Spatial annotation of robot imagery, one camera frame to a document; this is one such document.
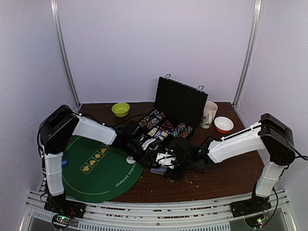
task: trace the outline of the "metal frame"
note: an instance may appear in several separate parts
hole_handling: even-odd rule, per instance
[[[63,34],[62,34],[62,29],[61,29],[60,15],[59,15],[59,10],[58,10],[58,0],[51,0],[51,12],[52,12],[53,21],[56,27],[58,42],[60,46],[60,52],[62,56],[62,62],[63,62],[63,66],[65,69],[65,74],[66,74],[66,78],[68,81],[68,85],[73,95],[75,105],[77,108],[79,108],[81,104],[80,104],[77,91],[74,85],[71,69],[69,67],[67,54],[65,50],[64,39],[63,39]]]
[[[250,63],[251,63],[251,58],[257,43],[257,35],[259,31],[259,25],[260,25],[260,20],[261,20],[261,11],[262,11],[262,5],[263,5],[263,0],[255,0],[255,9],[254,9],[254,15],[252,18],[252,24],[251,24],[251,30],[250,30],[250,37],[249,37],[249,42],[248,42],[248,47],[247,47],[247,52],[246,52],[246,57],[241,73],[241,78],[239,85],[237,87],[237,91],[234,97],[233,101],[233,106],[235,108],[239,108],[240,101],[242,100],[242,96],[245,90],[245,86],[248,80],[249,76],[249,71],[250,71]]]
[[[51,221],[52,212],[44,210],[46,196],[40,196],[45,191],[45,182],[39,192],[30,191],[23,211],[19,231],[28,231],[31,218]],[[277,191],[278,208],[282,208],[283,217],[289,231],[296,231],[292,208],[284,190]],[[76,230],[96,231],[197,231],[197,230],[230,230],[229,222],[243,219],[233,218],[230,203],[249,199],[251,193],[222,197],[210,200],[189,201],[179,203],[86,203],[83,219],[75,219],[71,228]],[[272,204],[270,211],[276,206],[276,196],[269,197]]]

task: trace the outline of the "green bowl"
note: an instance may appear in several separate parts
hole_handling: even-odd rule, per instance
[[[129,113],[130,106],[128,103],[116,103],[111,110],[117,117],[125,117]]]

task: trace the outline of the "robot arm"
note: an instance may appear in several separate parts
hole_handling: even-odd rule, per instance
[[[45,174],[51,196],[64,193],[62,156],[72,135],[107,145],[111,145],[117,136],[114,129],[74,113],[66,105],[59,107],[42,123],[38,135],[40,154],[45,160]]]
[[[270,158],[257,181],[255,193],[259,197],[268,197],[282,176],[283,170],[295,159],[292,131],[270,114],[264,114],[261,121],[247,129],[223,137],[221,141],[211,141],[208,156],[219,163],[250,151],[267,149]]]

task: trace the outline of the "white cup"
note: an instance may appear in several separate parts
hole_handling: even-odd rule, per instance
[[[211,101],[207,101],[205,103],[205,107],[203,110],[203,116],[202,116],[201,123],[200,123],[201,127],[203,128],[211,127],[214,121],[217,109],[218,109],[218,106],[216,103],[213,103]]]

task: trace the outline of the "card suit symbol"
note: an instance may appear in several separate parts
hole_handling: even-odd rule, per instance
[[[89,170],[90,170],[89,166],[84,166],[84,167],[83,167],[83,171],[87,172],[87,171],[89,171]]]

